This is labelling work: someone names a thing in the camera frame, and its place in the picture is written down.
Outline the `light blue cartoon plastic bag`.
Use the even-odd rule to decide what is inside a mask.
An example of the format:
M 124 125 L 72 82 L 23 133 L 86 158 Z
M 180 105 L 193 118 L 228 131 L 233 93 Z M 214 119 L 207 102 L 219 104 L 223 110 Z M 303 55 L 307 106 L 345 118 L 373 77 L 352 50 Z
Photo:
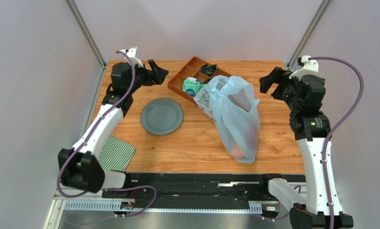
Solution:
M 238 146 L 245 157 L 236 161 L 255 162 L 260 100 L 255 98 L 254 86 L 239 76 L 218 75 L 195 95 L 194 101 L 214 122 L 227 152 L 231 155 L 232 148 Z

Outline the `small orange pumpkin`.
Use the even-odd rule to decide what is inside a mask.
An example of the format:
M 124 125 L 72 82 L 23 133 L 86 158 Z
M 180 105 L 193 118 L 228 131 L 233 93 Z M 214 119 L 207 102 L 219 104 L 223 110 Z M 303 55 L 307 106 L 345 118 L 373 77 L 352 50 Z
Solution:
M 245 157 L 244 154 L 242 153 L 241 149 L 238 146 L 234 146 L 232 148 L 231 155 L 233 156 L 233 158 L 235 160 L 241 160 Z

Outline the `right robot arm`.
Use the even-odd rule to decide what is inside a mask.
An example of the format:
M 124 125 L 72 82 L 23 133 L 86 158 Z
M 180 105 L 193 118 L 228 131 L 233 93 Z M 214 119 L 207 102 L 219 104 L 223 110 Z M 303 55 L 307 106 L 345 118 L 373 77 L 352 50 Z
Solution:
M 326 93 L 323 78 L 312 74 L 295 77 L 276 67 L 260 78 L 260 92 L 277 87 L 272 97 L 284 101 L 290 109 L 290 127 L 301 151 L 307 195 L 298 193 L 280 174 L 267 175 L 267 193 L 277 198 L 289 211 L 294 229 L 350 229 L 353 217 L 346 214 L 336 192 L 331 166 L 331 126 L 322 113 Z

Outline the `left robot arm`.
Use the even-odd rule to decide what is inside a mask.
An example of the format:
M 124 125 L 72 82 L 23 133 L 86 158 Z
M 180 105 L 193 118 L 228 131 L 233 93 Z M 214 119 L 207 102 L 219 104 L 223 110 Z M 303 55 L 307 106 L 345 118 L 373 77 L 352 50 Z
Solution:
M 117 124 L 126 116 L 133 103 L 133 93 L 141 86 L 161 85 L 169 71 L 148 60 L 144 64 L 120 62 L 112 66 L 111 83 L 103 98 L 99 113 L 83 136 L 70 148 L 58 153 L 59 185 L 72 187 L 83 193 L 124 186 L 126 174 L 105 171 L 99 157 Z

